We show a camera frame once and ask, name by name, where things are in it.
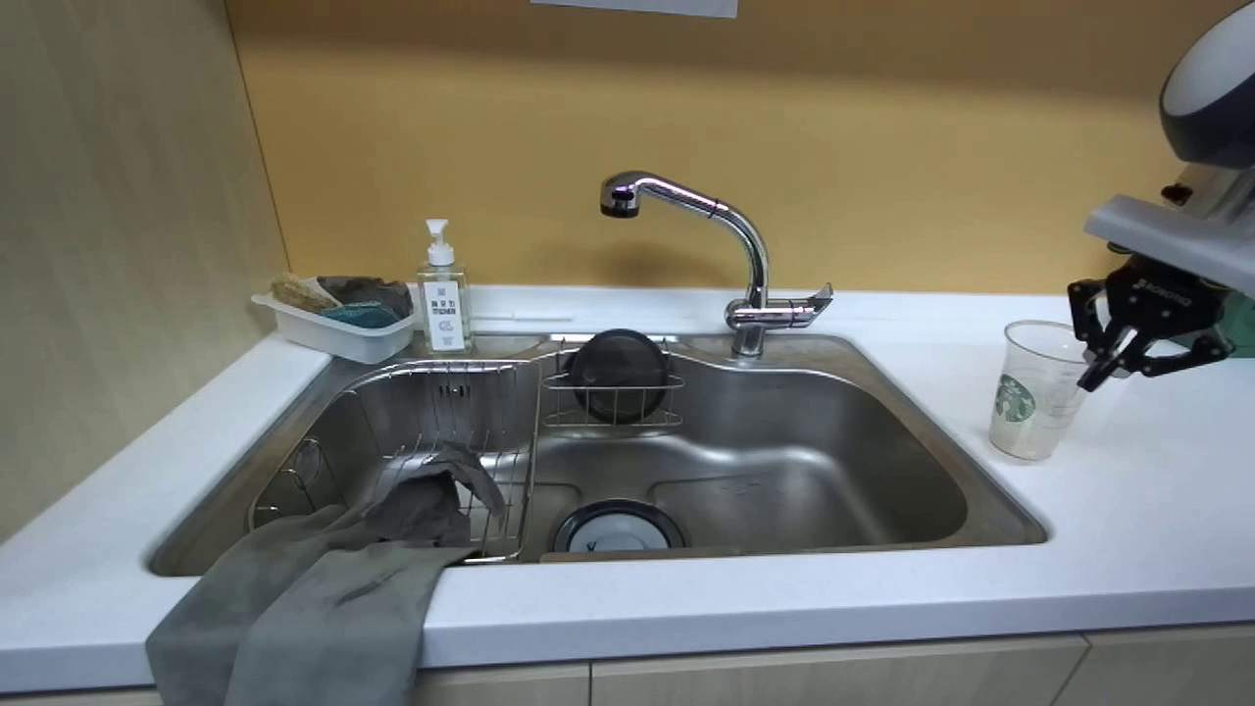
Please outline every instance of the sink basin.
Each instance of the sink basin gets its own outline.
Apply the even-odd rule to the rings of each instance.
[[[718,335],[667,336],[661,404],[616,422],[552,383],[576,347],[481,336],[476,357],[328,364],[153,551],[149,569],[196,578],[248,530],[350,507],[382,476],[446,442],[476,451],[510,504],[503,524],[464,497],[494,560],[1047,539],[844,336],[776,335],[756,364],[729,360],[729,336]]]

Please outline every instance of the faucet spout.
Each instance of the faucet spout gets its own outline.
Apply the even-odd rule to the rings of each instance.
[[[712,199],[712,198],[705,198],[698,187],[685,187],[685,185],[673,185],[667,178],[655,178],[655,171],[616,171],[616,178],[607,178],[599,185],[599,211],[612,217],[612,218],[634,218],[643,198],[723,224],[744,247],[744,258],[748,258],[744,303],[752,303],[752,305],[769,303],[769,247],[766,247],[766,241],[756,234],[756,228],[752,228],[752,218],[744,211],[737,211],[735,204]]]
[[[612,218],[634,218],[643,198],[712,218],[744,247],[748,289],[744,298],[724,305],[735,357],[752,360],[759,357],[769,330],[805,330],[827,311],[830,286],[814,289],[812,298],[769,298],[769,247],[756,234],[752,218],[724,199],[655,171],[616,171],[599,185],[599,211]]]

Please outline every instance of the towel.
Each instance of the towel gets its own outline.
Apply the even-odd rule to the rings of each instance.
[[[231,545],[145,643],[161,697],[404,706],[435,581],[471,553],[455,476],[488,510],[503,504],[476,455],[438,451],[369,507],[322,507]]]

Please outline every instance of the countertop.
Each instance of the countertop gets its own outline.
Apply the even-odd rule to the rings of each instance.
[[[471,289],[476,330],[718,335],[723,289]],[[476,565],[442,571],[429,666],[835,646],[1255,621],[1255,360],[1114,382],[1047,463],[986,439],[1003,323],[1063,298],[835,296],[820,335],[868,348],[1051,530],[1042,545]],[[149,551],[318,378],[259,340],[0,545],[0,694],[145,688],[145,637],[192,581]]]

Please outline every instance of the clear plastic cup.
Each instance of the clear plastic cup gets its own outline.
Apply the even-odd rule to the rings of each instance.
[[[1086,394],[1086,347],[1063,323],[1007,323],[1007,360],[993,398],[990,442],[1041,463],[1072,428]]]

